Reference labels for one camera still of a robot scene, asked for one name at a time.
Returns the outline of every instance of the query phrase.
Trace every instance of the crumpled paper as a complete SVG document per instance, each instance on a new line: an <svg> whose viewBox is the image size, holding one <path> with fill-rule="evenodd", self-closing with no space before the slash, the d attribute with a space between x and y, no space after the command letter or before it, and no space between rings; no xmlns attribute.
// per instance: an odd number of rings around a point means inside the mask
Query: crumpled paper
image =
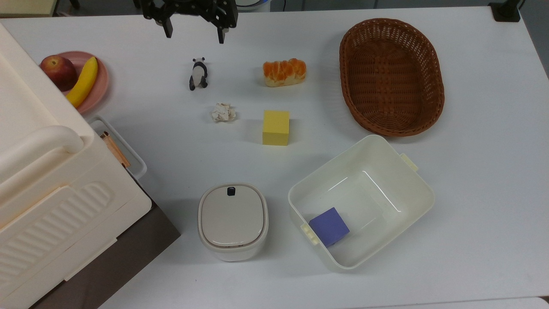
<svg viewBox="0 0 549 309"><path fill-rule="evenodd" d="M218 103L215 109L210 113L211 119L215 122L229 122L232 121L237 115L230 104Z"/></svg>

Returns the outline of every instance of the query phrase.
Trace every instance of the banana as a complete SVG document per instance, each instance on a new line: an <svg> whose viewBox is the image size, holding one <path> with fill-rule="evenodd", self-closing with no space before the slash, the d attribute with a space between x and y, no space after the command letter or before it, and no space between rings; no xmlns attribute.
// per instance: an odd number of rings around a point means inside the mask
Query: banana
<svg viewBox="0 0 549 309"><path fill-rule="evenodd" d="M95 57L88 59L82 68L80 76L78 76L76 85L74 85L72 90L66 95L67 100L69 100L74 107L80 106L89 95L97 78L97 70L97 59Z"/></svg>

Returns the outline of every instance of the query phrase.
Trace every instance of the white plastic bin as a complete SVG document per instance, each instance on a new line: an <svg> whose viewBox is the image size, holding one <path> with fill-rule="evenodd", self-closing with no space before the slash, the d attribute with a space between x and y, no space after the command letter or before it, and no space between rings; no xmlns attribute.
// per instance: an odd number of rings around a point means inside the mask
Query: white plastic bin
<svg viewBox="0 0 549 309"><path fill-rule="evenodd" d="M416 170L383 137L367 136L290 189L290 216L329 269L352 270L433 206ZM350 232L326 248L308 222L332 207Z"/></svg>
<svg viewBox="0 0 549 309"><path fill-rule="evenodd" d="M0 25L0 307L29 308L151 200Z"/></svg>

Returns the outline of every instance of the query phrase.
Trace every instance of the bread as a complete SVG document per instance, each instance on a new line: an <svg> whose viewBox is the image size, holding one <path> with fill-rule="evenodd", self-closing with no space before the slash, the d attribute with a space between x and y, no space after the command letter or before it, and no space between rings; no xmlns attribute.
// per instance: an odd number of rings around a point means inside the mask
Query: bread
<svg viewBox="0 0 549 309"><path fill-rule="evenodd" d="M269 87L295 85L303 82L307 66L303 60L292 58L288 61L266 62L263 64L265 85Z"/></svg>

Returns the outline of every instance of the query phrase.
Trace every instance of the pink plate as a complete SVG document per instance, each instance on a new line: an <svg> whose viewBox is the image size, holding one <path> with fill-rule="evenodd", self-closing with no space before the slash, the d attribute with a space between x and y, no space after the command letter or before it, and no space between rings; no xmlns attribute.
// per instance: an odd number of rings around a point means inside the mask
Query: pink plate
<svg viewBox="0 0 549 309"><path fill-rule="evenodd" d="M67 58L74 64L74 67L76 68L76 72L80 75L80 72L82 72L82 67L84 67L84 64L88 59L91 57L95 57L94 55L86 52L79 52L79 51L72 51L72 52L64 52L59 53L58 55ZM107 88L109 86L109 73L107 72L107 68L97 58L97 64L99 66L97 70L97 78L95 84L93 84L93 88L89 92L89 95L84 99L84 102L80 104L76 108L76 110L81 114L84 115L87 112L89 112L92 109L95 109L99 106L99 103L101 102L101 99L105 95L105 92L107 91Z"/></svg>

